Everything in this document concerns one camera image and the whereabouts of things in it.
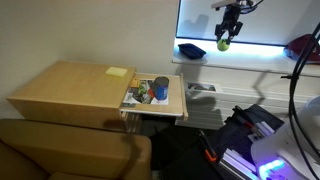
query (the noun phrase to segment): yellow sticky note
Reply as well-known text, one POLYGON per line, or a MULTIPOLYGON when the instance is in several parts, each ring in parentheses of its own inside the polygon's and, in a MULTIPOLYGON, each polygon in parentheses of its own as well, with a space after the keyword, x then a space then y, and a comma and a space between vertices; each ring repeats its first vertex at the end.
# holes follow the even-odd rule
POLYGON ((126 75, 127 71, 128 71, 127 69, 123 69, 123 68, 110 67, 106 71, 106 74, 123 77, 124 75, 126 75))

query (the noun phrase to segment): wire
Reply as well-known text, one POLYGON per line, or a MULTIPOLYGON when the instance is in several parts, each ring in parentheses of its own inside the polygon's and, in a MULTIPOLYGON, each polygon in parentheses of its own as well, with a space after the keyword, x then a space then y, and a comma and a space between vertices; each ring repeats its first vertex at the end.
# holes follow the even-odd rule
POLYGON ((249 13, 253 12, 254 10, 256 10, 258 8, 258 5, 263 2, 263 0, 260 0, 257 4, 252 6, 252 4, 249 3, 249 0, 246 0, 246 1, 248 2, 250 7, 241 8, 241 14, 249 14, 249 13))
POLYGON ((320 157, 320 154, 317 150, 317 148, 315 147, 314 143, 311 141, 311 139, 309 138, 309 136, 306 134, 305 130, 303 129, 303 127, 301 126, 301 123, 299 121, 299 118, 297 116, 296 110, 295 110, 295 104, 294 104, 294 93, 295 93, 295 89, 296 89, 296 85, 299 79, 299 76, 301 74, 301 71, 304 67, 304 65, 306 64, 307 60, 310 57, 311 52, 313 51, 313 49, 315 48, 316 44, 318 43, 319 39, 320 39, 320 34, 318 35, 317 38, 316 35, 318 34, 320 30, 320 23, 318 24, 318 26, 316 27, 316 29, 314 30, 314 32, 312 33, 312 36, 310 37, 310 40, 308 41, 308 43, 305 45, 305 47, 303 48, 301 55, 296 63, 296 66, 293 70, 293 73, 291 76, 289 76, 289 78, 291 79, 290 81, 290 100, 289 100, 289 120, 290 120, 290 126, 292 129, 292 133, 294 136, 294 139, 296 140, 297 146, 300 150, 300 153, 308 167, 308 169, 310 170, 310 172, 312 173, 312 175, 319 180, 319 177, 317 176, 317 174, 314 172, 313 168, 310 165, 309 160, 307 159, 305 152, 303 151, 303 148, 300 144, 296 129, 294 127, 294 122, 293 119, 296 122, 296 125, 298 126, 298 128, 300 129, 301 133, 303 134, 303 136, 305 137, 305 139, 307 140, 307 142, 309 143, 309 145, 311 146, 311 148, 314 150, 314 152, 317 154, 318 157, 320 157))

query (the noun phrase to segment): leather armrest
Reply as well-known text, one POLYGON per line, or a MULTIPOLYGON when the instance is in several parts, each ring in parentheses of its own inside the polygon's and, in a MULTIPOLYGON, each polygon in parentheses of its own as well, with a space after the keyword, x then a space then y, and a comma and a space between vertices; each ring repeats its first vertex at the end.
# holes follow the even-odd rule
POLYGON ((0 140, 0 179, 46 180, 49 174, 0 140))
POLYGON ((0 120, 0 138, 49 173, 151 179, 151 142, 139 135, 28 120, 0 120))

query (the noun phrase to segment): red object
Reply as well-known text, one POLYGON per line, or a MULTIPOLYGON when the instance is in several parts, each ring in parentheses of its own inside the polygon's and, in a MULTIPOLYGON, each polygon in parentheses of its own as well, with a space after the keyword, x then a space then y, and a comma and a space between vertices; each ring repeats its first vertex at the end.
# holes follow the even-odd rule
MULTIPOLYGON (((310 40, 311 34, 303 35, 293 41, 291 41, 287 46, 284 48, 284 52, 288 57, 293 60, 298 60, 301 54, 301 51, 307 45, 307 42, 310 40)), ((310 57, 307 61, 308 64, 320 64, 320 45, 316 41, 315 38, 312 39, 312 43, 317 43, 314 50, 310 54, 310 57)))
POLYGON ((249 129, 252 129, 253 128, 253 125, 251 123, 249 123, 248 121, 246 121, 244 123, 249 129))
POLYGON ((209 162, 216 162, 216 161, 217 161, 217 155, 216 155, 216 153, 213 154, 214 157, 211 156, 211 154, 210 154, 210 152, 209 152, 208 149, 206 149, 206 150, 204 151, 204 153, 205 153, 205 156, 206 156, 206 158, 207 158, 207 160, 208 160, 209 162))
POLYGON ((153 93, 152 89, 148 89, 148 93, 152 98, 154 98, 154 93, 153 93))

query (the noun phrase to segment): open drawer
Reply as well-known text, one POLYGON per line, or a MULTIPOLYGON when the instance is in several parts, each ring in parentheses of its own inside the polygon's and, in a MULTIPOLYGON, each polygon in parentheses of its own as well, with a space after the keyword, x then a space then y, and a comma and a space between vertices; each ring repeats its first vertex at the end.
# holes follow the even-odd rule
POLYGON ((184 120, 187 120, 188 112, 186 108, 183 75, 169 76, 136 73, 134 80, 154 80, 159 76, 165 76, 169 79, 168 104, 130 104, 129 106, 120 107, 120 111, 128 113, 175 116, 182 117, 184 120))

